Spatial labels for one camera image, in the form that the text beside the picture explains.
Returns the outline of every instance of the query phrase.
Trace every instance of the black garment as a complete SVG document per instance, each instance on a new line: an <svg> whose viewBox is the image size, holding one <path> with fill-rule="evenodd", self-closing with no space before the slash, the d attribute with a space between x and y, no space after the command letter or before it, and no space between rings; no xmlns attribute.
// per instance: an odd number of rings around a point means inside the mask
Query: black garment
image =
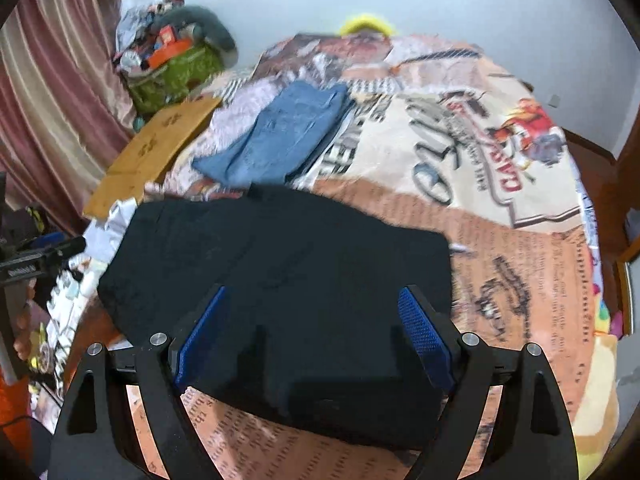
<svg viewBox="0 0 640 480"><path fill-rule="evenodd" d="M421 449L442 393L402 330L411 283L449 315L449 247L327 198L252 187L239 199L140 205L98 294L132 344L171 333L226 287L230 312L193 386L348 442Z"/></svg>

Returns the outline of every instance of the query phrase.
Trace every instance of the wall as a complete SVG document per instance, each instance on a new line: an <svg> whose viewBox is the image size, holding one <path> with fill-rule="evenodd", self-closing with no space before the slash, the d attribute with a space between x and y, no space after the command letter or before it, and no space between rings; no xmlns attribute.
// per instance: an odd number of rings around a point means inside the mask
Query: wall
<svg viewBox="0 0 640 480"><path fill-rule="evenodd" d="M611 152L622 148L640 104L640 52L608 0L187 1L218 14L236 38L240 66L287 36L334 32L361 12L387 19L400 34L476 43L531 82L541 102L558 94L560 107L548 109L554 120Z"/></svg>

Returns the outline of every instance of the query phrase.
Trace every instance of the blue gripper pad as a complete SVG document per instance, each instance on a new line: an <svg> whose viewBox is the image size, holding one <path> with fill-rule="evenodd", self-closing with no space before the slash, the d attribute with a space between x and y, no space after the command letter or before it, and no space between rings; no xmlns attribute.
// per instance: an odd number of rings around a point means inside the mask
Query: blue gripper pad
<svg viewBox="0 0 640 480"><path fill-rule="evenodd" d="M221 286L178 353L174 385L180 392L193 384L200 373L202 362L224 326L228 311L229 301L225 297L225 287Z"/></svg>
<svg viewBox="0 0 640 480"><path fill-rule="evenodd" d="M455 386L451 354L408 288L398 297L398 314L431 384L449 393Z"/></svg>

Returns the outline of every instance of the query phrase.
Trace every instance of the pink and beige curtain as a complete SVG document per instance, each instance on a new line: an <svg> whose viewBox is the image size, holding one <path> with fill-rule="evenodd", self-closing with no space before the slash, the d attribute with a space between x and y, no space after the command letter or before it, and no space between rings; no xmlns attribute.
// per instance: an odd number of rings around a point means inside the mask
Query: pink and beige curtain
<svg viewBox="0 0 640 480"><path fill-rule="evenodd" d="M39 202L72 233L132 135L110 57L120 0L20 0L0 30L0 171L7 200Z"/></svg>

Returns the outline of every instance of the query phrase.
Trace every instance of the wall outlet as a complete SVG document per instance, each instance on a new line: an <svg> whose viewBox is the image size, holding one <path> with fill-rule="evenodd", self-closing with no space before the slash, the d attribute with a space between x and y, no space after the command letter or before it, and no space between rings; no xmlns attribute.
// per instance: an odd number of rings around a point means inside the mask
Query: wall outlet
<svg viewBox="0 0 640 480"><path fill-rule="evenodd" d="M553 94L550 98L549 98L549 102L548 102L549 106L551 106L552 108L558 108L560 106L560 96Z"/></svg>

